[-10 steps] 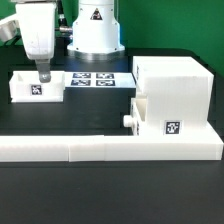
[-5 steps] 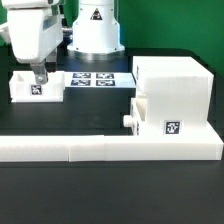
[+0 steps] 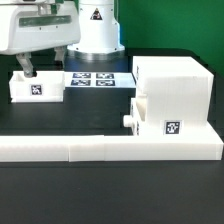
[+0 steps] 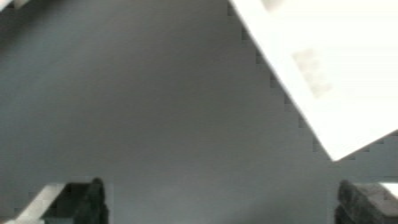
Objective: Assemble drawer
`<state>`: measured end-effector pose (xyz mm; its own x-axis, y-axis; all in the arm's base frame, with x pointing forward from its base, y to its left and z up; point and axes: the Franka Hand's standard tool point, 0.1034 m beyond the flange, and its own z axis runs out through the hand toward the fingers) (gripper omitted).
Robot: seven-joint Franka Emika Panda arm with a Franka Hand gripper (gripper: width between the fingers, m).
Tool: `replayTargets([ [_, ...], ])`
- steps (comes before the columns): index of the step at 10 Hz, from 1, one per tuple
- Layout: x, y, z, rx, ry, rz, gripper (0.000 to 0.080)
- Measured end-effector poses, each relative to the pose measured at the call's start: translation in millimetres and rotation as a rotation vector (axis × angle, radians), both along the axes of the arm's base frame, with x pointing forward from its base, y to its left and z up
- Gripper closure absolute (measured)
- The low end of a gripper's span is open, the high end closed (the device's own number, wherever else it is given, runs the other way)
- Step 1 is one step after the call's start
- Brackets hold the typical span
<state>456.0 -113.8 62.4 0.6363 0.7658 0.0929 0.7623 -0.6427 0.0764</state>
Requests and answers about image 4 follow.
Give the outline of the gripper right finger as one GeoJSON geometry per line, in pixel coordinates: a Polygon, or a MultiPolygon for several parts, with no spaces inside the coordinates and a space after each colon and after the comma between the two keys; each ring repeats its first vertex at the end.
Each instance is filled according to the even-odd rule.
{"type": "Polygon", "coordinates": [[[343,180],[335,224],[398,224],[398,183],[343,180]]]}

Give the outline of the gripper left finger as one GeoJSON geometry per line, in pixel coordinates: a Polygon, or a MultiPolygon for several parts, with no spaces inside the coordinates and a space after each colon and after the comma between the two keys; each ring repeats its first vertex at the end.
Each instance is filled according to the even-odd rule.
{"type": "Polygon", "coordinates": [[[105,185],[100,178],[89,183],[68,183],[43,215],[45,224],[109,224],[105,185]]]}

